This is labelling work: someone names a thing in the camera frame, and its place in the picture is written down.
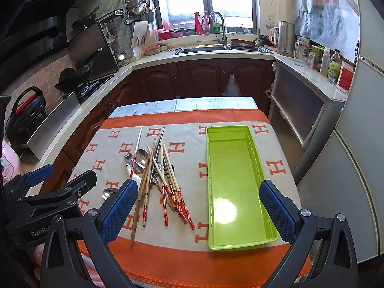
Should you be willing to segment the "small steel spoon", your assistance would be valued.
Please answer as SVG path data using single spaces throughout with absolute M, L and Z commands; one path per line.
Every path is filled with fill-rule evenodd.
M 109 197 L 111 197 L 113 194 L 117 193 L 119 190 L 115 187 L 110 187 L 103 190 L 102 198 L 104 200 L 107 200 Z

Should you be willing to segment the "bamboo chopstick red end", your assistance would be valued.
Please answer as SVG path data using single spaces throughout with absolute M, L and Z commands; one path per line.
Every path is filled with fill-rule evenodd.
M 160 175 L 160 151 L 159 156 L 157 158 L 157 164 L 155 165 L 155 180 L 157 180 L 156 185 L 159 187 L 159 191 L 162 195 L 162 177 Z M 168 169 L 166 160 L 165 160 L 165 154 L 163 150 L 163 166 L 164 166 L 164 178 L 165 178 L 165 190 L 167 194 L 167 214 L 168 214 L 168 208 L 170 210 L 173 210 L 175 213 L 178 214 L 178 216 L 181 218 L 183 223 L 187 222 L 186 215 L 182 209 L 181 201 L 178 199 L 178 195 L 176 193 L 176 189 L 174 188 L 174 185 L 171 180 L 171 171 Z

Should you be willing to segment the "white red-striped chopstick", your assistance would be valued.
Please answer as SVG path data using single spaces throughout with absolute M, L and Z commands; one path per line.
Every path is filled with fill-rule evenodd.
M 163 198 L 163 218 L 164 218 L 164 223 L 165 226 L 168 226 L 168 214 L 167 214 L 167 194 L 166 194 L 166 186 L 165 186 L 165 178 L 164 178 L 164 166 L 163 166 L 163 150 L 162 150 L 162 145 L 163 145 L 163 139 L 161 138 L 160 140 L 160 175 L 162 177 L 162 198 Z
M 136 164 L 136 160 L 137 160 L 137 150 L 139 149 L 139 144 L 141 142 L 142 132 L 143 132 L 143 125 L 140 126 L 139 134 L 138 134 L 138 137 L 137 137 L 137 144 L 136 144 L 135 151 L 134 151 L 134 154 L 133 154 L 133 161 L 132 161 L 132 166 L 131 166 L 130 179 L 133 179 L 133 174 L 134 174 L 134 171 L 135 171 L 135 164 Z

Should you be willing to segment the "steel chopstick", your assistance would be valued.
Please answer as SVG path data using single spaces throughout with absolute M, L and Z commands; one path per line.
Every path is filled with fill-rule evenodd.
M 155 159 L 155 162 L 152 163 L 152 169 L 151 169 L 151 174 L 150 174 L 150 184 L 156 184 L 157 183 L 157 180 L 155 180 L 155 165 L 157 164 L 157 158 L 159 156 L 159 151 L 160 151 L 160 147 L 161 147 L 161 142 L 162 142 L 162 139 L 163 139 L 163 135 L 164 135 L 164 132 L 165 130 L 162 129 L 162 132 L 159 136 L 159 139 L 157 140 L 156 142 L 156 146 L 155 146 L 155 149 L 154 149 L 154 154 L 153 154 L 153 158 Z

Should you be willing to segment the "white ceramic soup spoon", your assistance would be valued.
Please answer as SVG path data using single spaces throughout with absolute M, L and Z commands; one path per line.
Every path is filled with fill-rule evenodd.
M 125 164 L 125 169 L 127 171 L 128 178 L 134 180 L 137 183 L 137 187 L 140 188 L 141 177 L 138 176 L 136 173 L 132 173 L 132 168 L 129 164 Z

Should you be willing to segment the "steel fork white handle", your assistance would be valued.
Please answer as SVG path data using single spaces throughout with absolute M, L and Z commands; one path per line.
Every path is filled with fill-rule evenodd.
M 132 166 L 133 164 L 133 154 L 132 153 L 128 153 L 124 156 L 124 160 L 125 160 L 125 164 L 128 164 L 130 165 L 130 167 Z

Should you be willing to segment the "wooden-handled steel spoon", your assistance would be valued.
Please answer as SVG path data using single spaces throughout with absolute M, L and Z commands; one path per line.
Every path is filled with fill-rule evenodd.
M 146 166 L 147 158 L 149 154 L 146 150 L 140 148 L 137 150 L 137 160 L 135 164 L 135 169 L 143 172 Z

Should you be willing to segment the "kitchen faucet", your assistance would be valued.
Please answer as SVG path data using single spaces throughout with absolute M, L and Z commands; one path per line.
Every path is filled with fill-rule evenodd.
M 209 15 L 209 23 L 212 33 L 216 35 L 221 34 L 221 37 L 218 38 L 218 43 L 221 44 L 224 48 L 226 48 L 228 45 L 228 39 L 225 17 L 220 12 L 213 11 Z

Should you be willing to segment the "green plastic utensil tray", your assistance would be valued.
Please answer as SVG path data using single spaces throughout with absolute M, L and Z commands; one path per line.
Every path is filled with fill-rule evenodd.
M 279 236 L 259 197 L 264 169 L 248 126 L 206 130 L 208 246 L 237 250 L 275 242 Z

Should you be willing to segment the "orange beige H-pattern cloth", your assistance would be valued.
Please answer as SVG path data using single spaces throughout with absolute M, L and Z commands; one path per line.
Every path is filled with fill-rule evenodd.
M 96 186 L 79 201 L 82 212 L 102 204 L 102 192 L 127 179 L 124 156 L 136 146 L 163 137 L 191 223 L 163 210 L 157 189 L 149 194 L 148 221 L 134 224 L 129 215 L 118 238 L 109 244 L 132 282 L 146 287 L 261 287 L 288 249 L 282 240 L 248 250 L 217 252 L 208 246 L 208 171 L 206 128 L 246 125 L 259 152 L 265 176 L 283 195 L 299 195 L 276 134 L 258 109 L 218 109 L 130 116 L 123 108 L 106 120 L 85 148 L 72 172 L 97 175 Z

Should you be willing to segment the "grey refrigerator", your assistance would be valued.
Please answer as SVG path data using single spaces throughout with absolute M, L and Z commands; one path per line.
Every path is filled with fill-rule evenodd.
M 383 254 L 383 17 L 358 0 L 360 44 L 351 89 L 322 152 L 298 184 L 316 216 L 346 216 L 358 262 Z

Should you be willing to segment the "black wok on stove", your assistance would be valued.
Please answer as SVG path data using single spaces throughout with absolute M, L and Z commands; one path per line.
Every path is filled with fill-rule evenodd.
M 64 94 L 75 92 L 80 86 L 85 83 L 90 83 L 90 77 L 94 69 L 95 58 L 103 51 L 103 48 L 98 48 L 86 60 L 83 67 L 77 70 L 73 68 L 65 68 L 59 77 L 59 82 L 55 88 Z

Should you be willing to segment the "grey cabinet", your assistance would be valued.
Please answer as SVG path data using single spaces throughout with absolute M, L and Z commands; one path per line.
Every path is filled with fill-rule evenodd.
M 348 98 L 317 71 L 275 55 L 268 119 L 299 183 L 325 146 Z

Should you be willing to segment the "steel electric kettle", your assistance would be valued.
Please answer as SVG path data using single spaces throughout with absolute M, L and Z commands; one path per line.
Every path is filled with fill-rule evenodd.
M 290 22 L 280 21 L 277 53 L 286 57 L 293 57 L 295 41 L 295 25 Z

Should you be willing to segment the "red spray bottle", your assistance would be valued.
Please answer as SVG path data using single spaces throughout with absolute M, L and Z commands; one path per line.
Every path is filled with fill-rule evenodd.
M 195 15 L 195 32 L 196 32 L 196 35 L 202 35 L 203 30 L 202 30 L 202 24 L 200 22 L 200 14 L 199 14 L 199 12 L 195 12 L 194 15 Z

